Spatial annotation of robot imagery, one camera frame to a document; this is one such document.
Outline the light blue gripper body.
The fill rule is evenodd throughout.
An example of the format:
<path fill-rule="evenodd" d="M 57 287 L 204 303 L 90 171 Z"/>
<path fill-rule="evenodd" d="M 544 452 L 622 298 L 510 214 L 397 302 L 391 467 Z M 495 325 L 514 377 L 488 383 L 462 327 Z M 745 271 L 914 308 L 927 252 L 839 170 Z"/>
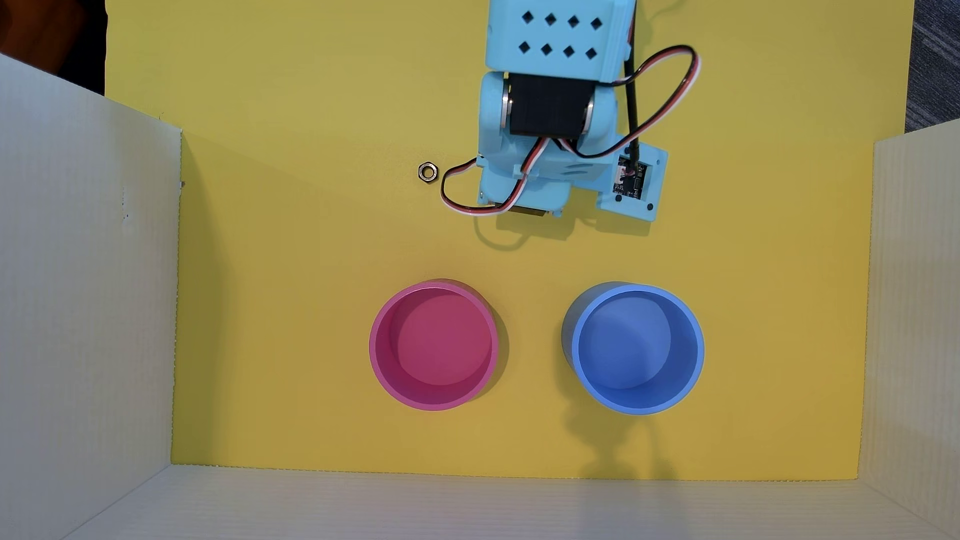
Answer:
<path fill-rule="evenodd" d="M 478 202 L 501 203 L 521 177 L 521 166 L 534 146 L 534 136 L 510 134 L 501 126 L 505 80 L 502 72 L 487 72 L 479 95 L 477 166 L 481 168 Z M 592 99 L 589 129 L 580 136 L 578 149 L 585 155 L 609 149 L 620 140 L 617 134 L 618 99 L 611 87 L 598 87 Z M 514 205 L 560 214 L 574 188 L 598 193 L 596 206 L 615 202 L 615 178 L 619 172 L 616 153 L 584 160 L 550 142 L 534 164 L 526 186 Z"/>

